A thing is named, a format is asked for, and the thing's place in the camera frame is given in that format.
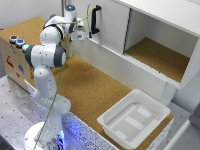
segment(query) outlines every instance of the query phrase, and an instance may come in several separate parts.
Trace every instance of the empty tray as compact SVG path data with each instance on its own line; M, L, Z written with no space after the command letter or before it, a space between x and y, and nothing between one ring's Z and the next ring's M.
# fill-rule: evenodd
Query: empty tray
M133 90L97 121L125 149L136 149L169 115L170 109L140 90Z

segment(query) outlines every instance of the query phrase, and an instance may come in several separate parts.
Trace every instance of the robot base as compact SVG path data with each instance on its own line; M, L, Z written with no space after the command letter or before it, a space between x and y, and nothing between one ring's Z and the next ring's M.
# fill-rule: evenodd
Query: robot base
M34 149L35 143L36 143L34 138L37 135L37 133L40 131L43 125L44 125L44 122L35 124L26 132L25 138L24 138L24 150L49 150L48 147L42 148L39 142L36 148ZM65 149L67 149L68 144L69 144L69 140L67 141L65 140Z

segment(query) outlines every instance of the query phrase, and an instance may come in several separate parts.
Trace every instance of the white wall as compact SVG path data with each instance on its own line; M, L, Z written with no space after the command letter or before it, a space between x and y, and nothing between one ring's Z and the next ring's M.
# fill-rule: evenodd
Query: white wall
M39 16L61 15L61 0L0 0L0 28Z
M200 71L183 89L177 91L173 102L189 112L197 107L200 102Z

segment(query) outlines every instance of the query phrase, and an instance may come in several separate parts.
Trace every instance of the black handle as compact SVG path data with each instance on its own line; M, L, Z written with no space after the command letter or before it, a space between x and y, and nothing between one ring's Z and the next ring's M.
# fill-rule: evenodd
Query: black handle
M101 10L101 7L97 5L96 8L94 8L92 11L92 26L91 26L92 34L96 34L100 31L98 28L96 28L96 16L97 16L96 12L99 10Z

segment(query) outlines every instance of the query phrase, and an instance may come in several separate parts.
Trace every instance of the brown work surface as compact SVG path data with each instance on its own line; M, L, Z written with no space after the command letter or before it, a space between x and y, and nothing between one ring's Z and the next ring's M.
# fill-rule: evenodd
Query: brown work surface
M43 30L45 20L35 17L12 27L0 31L0 37L9 42L12 35L17 35L19 39L25 40L29 45L40 45L40 34Z
M60 69L53 68L52 72L56 81L58 81ZM78 56L69 58L63 66L58 90L60 95L71 101L72 108L70 111L72 113L111 141L120 150L123 148L104 133L102 126L97 122L97 118L129 92L131 92L131 89L83 61ZM169 115L137 150L145 150L172 119L173 115Z
M143 39L125 53L178 82L181 82L190 60L149 38Z

